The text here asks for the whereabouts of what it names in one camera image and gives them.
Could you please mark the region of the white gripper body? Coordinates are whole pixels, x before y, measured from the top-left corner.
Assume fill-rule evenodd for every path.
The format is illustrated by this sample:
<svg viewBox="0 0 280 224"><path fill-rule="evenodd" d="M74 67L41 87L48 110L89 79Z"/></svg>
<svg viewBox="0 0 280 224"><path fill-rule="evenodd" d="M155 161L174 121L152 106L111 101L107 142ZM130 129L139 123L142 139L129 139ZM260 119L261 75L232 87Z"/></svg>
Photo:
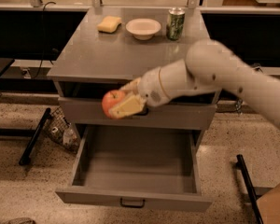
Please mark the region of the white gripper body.
<svg viewBox="0 0 280 224"><path fill-rule="evenodd" d="M170 102L170 98L161 84L160 67L143 74L137 85L137 90L140 96L146 100L148 106L158 107Z"/></svg>

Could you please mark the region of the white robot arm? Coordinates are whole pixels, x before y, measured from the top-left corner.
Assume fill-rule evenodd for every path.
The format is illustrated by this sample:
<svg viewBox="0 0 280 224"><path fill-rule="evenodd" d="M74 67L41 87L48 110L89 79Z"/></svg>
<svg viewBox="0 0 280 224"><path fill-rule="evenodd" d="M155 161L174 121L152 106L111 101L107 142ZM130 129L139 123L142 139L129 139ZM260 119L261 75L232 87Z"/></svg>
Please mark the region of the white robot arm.
<svg viewBox="0 0 280 224"><path fill-rule="evenodd" d="M225 90L280 130L280 79L254 70L215 40L195 42L184 59L151 69L120 90L124 98L106 111L112 119L137 114L146 105L166 105L177 97Z"/></svg>

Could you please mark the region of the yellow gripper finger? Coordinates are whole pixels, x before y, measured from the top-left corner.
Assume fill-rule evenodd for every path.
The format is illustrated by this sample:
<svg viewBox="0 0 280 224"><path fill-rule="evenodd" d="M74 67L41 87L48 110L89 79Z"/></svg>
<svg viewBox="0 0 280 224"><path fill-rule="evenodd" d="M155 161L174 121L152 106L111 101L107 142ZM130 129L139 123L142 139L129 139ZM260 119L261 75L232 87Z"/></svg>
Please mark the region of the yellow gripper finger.
<svg viewBox="0 0 280 224"><path fill-rule="evenodd" d="M146 100L139 94L129 93L121 101L108 109L112 119L123 119L141 112L144 109Z"/></svg>
<svg viewBox="0 0 280 224"><path fill-rule="evenodd" d="M141 78L138 77L132 81L130 81L129 83L125 84L124 86L122 86L120 88L121 91L124 91L125 93L134 93L137 94L138 93L138 84L140 83Z"/></svg>

